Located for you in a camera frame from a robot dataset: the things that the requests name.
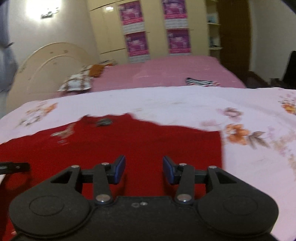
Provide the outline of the brown white patterned pillow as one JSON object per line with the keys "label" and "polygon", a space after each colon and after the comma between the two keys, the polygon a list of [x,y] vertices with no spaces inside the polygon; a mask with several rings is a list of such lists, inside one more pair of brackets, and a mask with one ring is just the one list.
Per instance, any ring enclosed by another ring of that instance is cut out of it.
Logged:
{"label": "brown white patterned pillow", "polygon": [[92,77],[89,75],[92,65],[83,66],[78,74],[66,78],[58,92],[86,91],[92,88]]}

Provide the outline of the black chair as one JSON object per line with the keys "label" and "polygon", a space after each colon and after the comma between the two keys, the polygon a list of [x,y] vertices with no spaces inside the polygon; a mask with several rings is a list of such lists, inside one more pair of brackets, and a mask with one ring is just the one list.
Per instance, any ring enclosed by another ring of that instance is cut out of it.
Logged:
{"label": "black chair", "polygon": [[296,85],[296,51],[292,51],[282,82],[288,89],[295,89]]}

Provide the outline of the cream curved headboard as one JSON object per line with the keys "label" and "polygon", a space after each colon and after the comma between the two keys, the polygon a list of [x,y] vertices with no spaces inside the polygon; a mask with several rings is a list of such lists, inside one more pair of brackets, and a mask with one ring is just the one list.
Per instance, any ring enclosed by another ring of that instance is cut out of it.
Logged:
{"label": "cream curved headboard", "polygon": [[19,67],[6,99],[6,111],[24,103],[52,98],[64,80],[94,59],[78,45],[55,42],[41,47]]}

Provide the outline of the purple poster lower left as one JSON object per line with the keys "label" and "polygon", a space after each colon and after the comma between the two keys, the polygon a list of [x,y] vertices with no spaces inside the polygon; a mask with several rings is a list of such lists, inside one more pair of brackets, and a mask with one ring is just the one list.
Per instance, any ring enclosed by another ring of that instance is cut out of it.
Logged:
{"label": "purple poster lower left", "polygon": [[145,32],[136,32],[125,35],[129,57],[148,55],[149,48]]}

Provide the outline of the orange brown cushion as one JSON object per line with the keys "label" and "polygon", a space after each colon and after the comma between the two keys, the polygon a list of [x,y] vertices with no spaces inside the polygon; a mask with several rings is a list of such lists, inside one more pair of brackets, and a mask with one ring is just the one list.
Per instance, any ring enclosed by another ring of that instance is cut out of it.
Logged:
{"label": "orange brown cushion", "polygon": [[90,77],[99,78],[102,75],[102,73],[104,72],[104,69],[107,67],[110,67],[110,66],[113,66],[113,64],[109,63],[109,64],[92,65],[91,68],[89,69],[88,75]]}

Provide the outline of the purple poster lower right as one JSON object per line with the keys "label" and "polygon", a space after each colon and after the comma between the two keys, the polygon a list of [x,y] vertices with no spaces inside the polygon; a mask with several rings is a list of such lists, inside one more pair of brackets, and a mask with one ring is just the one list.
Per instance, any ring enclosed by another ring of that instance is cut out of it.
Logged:
{"label": "purple poster lower right", "polygon": [[170,54],[191,53],[191,43],[188,29],[168,29],[167,38]]}

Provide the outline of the black white striped garment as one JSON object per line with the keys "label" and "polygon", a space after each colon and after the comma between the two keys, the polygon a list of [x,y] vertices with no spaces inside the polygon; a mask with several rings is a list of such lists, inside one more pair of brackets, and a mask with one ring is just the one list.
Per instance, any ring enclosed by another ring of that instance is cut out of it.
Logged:
{"label": "black white striped garment", "polygon": [[203,87],[220,86],[220,83],[211,80],[196,80],[192,78],[186,78],[185,83],[187,85],[198,85]]}

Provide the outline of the cream wardrobe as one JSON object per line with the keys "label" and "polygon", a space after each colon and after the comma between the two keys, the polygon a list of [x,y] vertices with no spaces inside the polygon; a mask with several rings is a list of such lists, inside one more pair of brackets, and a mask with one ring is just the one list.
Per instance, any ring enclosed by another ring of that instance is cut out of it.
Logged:
{"label": "cream wardrobe", "polygon": [[[87,1],[100,61],[129,63],[119,5],[125,1]],[[144,32],[152,59],[169,55],[169,42],[161,1],[140,1]],[[193,55],[209,54],[205,1],[186,1],[189,39]]]}

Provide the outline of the brown wooden door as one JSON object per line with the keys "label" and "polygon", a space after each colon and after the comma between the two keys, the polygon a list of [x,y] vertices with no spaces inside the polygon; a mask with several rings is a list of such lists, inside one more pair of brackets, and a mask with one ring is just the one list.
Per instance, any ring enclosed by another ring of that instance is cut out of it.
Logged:
{"label": "brown wooden door", "polygon": [[251,23],[248,1],[218,1],[221,64],[245,82],[251,52]]}

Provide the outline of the wall lamp fixture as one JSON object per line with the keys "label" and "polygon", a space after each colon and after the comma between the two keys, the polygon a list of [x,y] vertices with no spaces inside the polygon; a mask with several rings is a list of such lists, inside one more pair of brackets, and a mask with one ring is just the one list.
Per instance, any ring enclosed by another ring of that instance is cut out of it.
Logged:
{"label": "wall lamp fixture", "polygon": [[44,13],[41,14],[41,19],[52,18],[53,15],[60,11],[59,8],[47,9]]}

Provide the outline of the grey curtain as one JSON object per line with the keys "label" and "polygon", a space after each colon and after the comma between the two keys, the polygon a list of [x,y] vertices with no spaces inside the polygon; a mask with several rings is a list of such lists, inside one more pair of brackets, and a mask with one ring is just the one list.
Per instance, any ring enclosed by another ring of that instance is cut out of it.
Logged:
{"label": "grey curtain", "polygon": [[9,34],[9,1],[1,1],[1,92],[8,92],[13,84],[18,64]]}

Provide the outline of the white floral bedsheet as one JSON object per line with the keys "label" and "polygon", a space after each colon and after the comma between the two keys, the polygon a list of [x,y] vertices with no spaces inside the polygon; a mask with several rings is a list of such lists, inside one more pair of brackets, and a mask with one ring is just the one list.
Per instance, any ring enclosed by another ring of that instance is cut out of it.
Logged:
{"label": "white floral bedsheet", "polygon": [[85,115],[130,113],[141,121],[219,131],[223,168],[275,199],[279,240],[295,240],[295,91],[152,87],[28,102],[1,119],[1,142]]}

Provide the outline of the purple poster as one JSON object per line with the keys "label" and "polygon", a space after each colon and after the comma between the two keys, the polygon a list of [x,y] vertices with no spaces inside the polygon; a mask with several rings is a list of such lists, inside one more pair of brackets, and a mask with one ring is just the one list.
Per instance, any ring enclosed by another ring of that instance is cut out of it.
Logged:
{"label": "purple poster", "polygon": [[145,32],[136,32],[125,35],[129,57],[148,55],[149,48]]}
{"label": "purple poster", "polygon": [[129,3],[120,4],[118,6],[120,19],[124,26],[142,23],[142,8],[140,1],[131,1]]}
{"label": "purple poster", "polygon": [[186,19],[187,9],[185,0],[162,0],[165,20]]}
{"label": "purple poster", "polygon": [[170,54],[191,53],[191,43],[188,29],[168,29],[167,38]]}

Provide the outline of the red knit sweater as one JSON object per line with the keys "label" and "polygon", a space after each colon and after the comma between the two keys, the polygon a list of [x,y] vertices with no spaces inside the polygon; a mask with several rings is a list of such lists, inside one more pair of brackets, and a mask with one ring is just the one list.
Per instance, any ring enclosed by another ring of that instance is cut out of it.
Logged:
{"label": "red knit sweater", "polygon": [[111,187],[115,197],[174,196],[177,188],[163,174],[164,156],[199,170],[222,166],[218,132],[160,126],[130,114],[112,116],[111,120],[108,126],[97,126],[97,117],[85,116],[77,122],[1,144],[2,162],[27,162],[31,168],[29,172],[8,175],[1,183],[1,240],[13,237],[10,202],[72,165],[91,169],[125,156],[122,179]]}

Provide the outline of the purple poster upper left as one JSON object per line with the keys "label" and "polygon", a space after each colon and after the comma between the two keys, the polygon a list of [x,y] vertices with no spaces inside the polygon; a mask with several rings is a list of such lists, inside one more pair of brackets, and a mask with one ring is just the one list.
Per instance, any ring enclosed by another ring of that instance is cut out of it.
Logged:
{"label": "purple poster upper left", "polygon": [[124,26],[142,23],[142,8],[140,1],[131,1],[129,3],[120,4],[118,6],[120,19]]}

